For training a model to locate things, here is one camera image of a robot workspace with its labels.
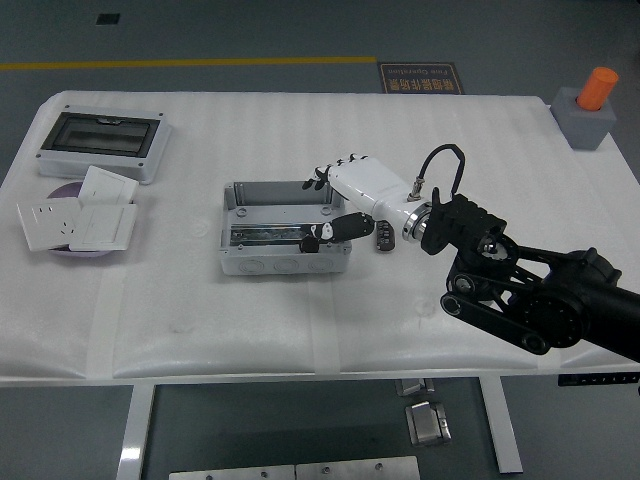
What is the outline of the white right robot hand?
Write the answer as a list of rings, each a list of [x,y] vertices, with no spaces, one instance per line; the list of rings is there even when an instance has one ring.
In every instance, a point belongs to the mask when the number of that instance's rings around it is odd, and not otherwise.
[[[373,220],[388,221],[410,242],[422,240],[431,212],[429,202],[421,199],[425,172],[421,170],[412,188],[374,157],[351,154],[334,164],[316,167],[303,189],[320,190],[328,184]]]

